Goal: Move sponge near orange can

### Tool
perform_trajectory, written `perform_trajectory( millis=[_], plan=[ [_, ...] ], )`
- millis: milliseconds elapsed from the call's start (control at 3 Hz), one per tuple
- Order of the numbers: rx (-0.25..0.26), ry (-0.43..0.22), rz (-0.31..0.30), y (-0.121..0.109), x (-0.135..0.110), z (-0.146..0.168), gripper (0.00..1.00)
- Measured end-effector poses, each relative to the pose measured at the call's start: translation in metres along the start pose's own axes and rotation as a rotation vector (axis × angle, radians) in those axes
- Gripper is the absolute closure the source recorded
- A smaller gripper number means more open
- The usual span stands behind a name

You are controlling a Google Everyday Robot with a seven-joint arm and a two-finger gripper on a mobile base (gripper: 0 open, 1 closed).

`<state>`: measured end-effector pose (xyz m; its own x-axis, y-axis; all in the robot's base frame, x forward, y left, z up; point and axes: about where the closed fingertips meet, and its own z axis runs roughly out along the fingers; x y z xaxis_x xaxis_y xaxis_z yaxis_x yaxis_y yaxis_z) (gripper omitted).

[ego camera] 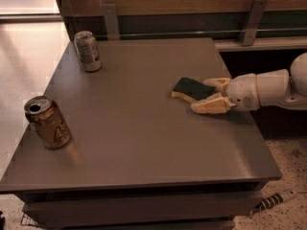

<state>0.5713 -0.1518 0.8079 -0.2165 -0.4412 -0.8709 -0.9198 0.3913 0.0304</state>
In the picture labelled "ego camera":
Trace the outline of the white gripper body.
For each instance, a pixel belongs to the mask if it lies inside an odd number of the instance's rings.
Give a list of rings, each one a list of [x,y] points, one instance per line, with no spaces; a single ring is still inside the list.
[[[260,108],[255,74],[234,78],[227,85],[225,94],[234,103],[234,108],[238,111],[252,111]]]

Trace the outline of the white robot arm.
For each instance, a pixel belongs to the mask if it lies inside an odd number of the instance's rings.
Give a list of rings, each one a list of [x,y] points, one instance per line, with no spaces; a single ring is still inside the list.
[[[208,79],[204,83],[214,86],[216,93],[191,104],[198,114],[222,114],[230,109],[245,112],[262,106],[306,110],[307,53],[296,57],[290,70]]]

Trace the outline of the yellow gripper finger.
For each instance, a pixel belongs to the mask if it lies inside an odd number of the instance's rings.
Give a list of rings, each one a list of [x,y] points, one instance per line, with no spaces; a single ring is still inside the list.
[[[230,83],[230,78],[214,78],[203,81],[204,84],[213,86],[217,92],[224,92]]]
[[[221,92],[191,104],[191,109],[197,114],[223,114],[235,106],[228,97]]]

